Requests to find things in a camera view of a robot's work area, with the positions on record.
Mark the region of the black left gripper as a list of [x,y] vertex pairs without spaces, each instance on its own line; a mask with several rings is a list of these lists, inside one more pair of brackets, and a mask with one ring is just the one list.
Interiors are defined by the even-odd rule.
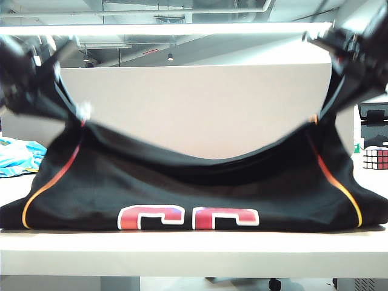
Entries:
[[59,60],[73,50],[69,36],[55,49],[46,44],[22,44],[1,35],[1,108],[32,116],[68,116],[84,125],[90,102],[75,102],[61,79]]

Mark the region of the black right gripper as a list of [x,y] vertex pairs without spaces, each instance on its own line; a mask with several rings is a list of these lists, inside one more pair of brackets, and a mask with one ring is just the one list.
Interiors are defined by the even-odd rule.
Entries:
[[316,120],[333,118],[351,105],[372,98],[373,87],[387,87],[387,1],[383,1],[366,28],[356,32],[331,27],[306,33],[306,41],[329,52],[332,59],[329,88]]

